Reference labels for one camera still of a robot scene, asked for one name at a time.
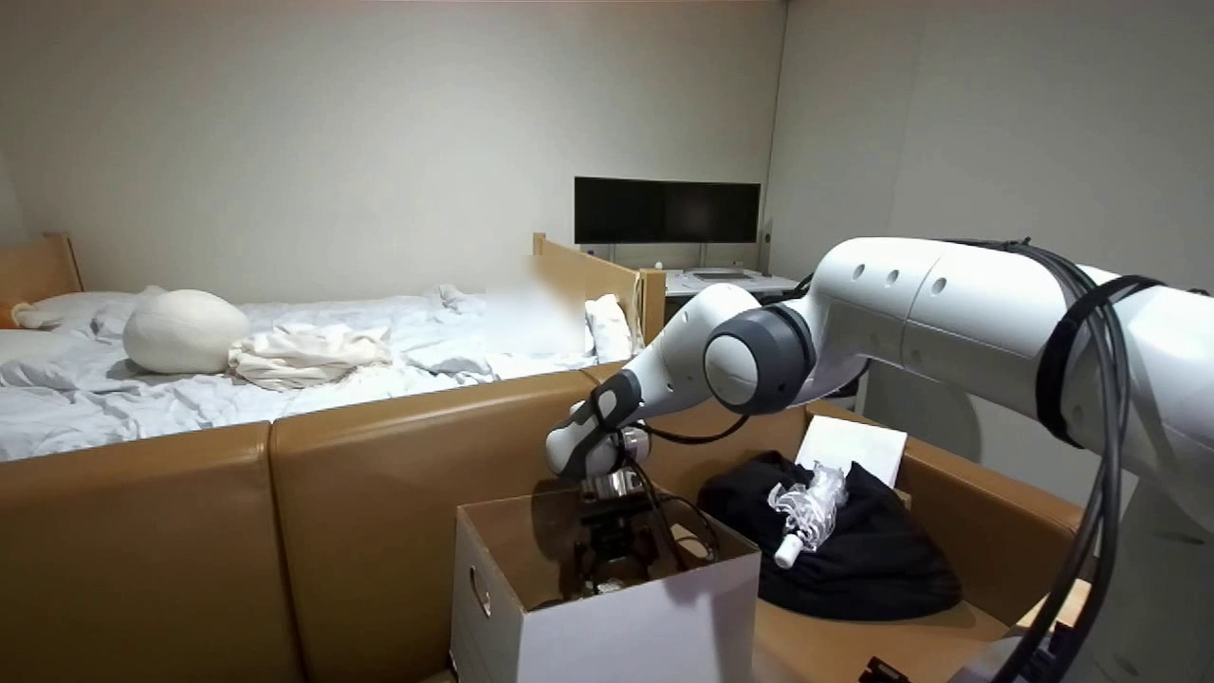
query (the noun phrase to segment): wrinkled sheet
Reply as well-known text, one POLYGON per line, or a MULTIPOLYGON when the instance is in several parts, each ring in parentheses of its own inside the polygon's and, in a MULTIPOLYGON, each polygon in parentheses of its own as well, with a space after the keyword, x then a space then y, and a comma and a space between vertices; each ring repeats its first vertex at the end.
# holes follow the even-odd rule
POLYGON ((55 348, 0 359, 0 464, 569 370, 631 353, 620 344, 631 329, 614 329, 601 356, 603 316, 567 311, 540 279, 526 279, 509 291, 433 287, 382 300, 241 303, 252 316, 252 332, 241 344, 253 348, 263 340, 265 364, 260 370, 147 377, 120 348, 120 316, 134 311, 134 300, 119 296, 115 303, 105 296, 96 316, 72 311, 55 329, 55 348), (294 368, 271 370, 271 356, 290 356, 290 344, 297 344, 294 368))

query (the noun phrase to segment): cardboard box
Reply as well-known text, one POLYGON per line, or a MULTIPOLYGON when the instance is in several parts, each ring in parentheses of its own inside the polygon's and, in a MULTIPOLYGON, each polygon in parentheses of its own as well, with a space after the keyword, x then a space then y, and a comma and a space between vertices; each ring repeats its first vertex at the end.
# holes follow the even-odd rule
POLYGON ((759 550, 736 530, 668 503, 676 559, 601 597, 563 592, 582 530, 576 496, 540 492, 458 503, 452 668, 468 683, 673 683, 751 680, 759 550))

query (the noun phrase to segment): white wall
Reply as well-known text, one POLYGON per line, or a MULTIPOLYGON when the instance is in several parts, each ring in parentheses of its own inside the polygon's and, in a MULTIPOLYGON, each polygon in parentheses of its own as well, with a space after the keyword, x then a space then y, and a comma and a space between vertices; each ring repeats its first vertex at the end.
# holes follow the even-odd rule
POLYGON ((526 273, 572 176, 764 179, 778 0, 4 0, 0 149, 98 287, 526 273))
MULTIPOLYGON (((793 0, 774 269, 856 231, 1031 235, 1076 260, 1212 283, 1214 2, 793 0)), ((1036 420, 877 378, 882 420, 1082 496, 1094 460, 1036 420)))
POLYGON ((22 240, 22 235, 26 235, 22 205, 17 202, 7 154, 0 152, 0 240, 22 240))

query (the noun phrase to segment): wooden bed frame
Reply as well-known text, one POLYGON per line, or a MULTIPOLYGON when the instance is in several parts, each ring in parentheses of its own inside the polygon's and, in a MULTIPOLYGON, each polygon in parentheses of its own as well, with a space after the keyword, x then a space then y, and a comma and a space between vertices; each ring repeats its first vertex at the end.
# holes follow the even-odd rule
MULTIPOLYGON (((540 276, 569 311, 583 300, 614 291, 631 326, 649 340, 664 326, 664 273, 625 269, 583 254, 576 248, 552 243, 543 231, 533 235, 533 276, 540 276)), ((0 307, 46 300, 58 291, 80 291, 80 267, 66 231, 46 231, 26 243, 0 243, 0 307)))

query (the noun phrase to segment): monitor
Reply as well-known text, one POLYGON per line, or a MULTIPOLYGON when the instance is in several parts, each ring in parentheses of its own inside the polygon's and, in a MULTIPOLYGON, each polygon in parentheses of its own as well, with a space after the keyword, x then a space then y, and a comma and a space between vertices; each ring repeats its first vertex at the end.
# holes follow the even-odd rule
POLYGON ((576 243, 754 243, 759 181, 572 179, 576 243))

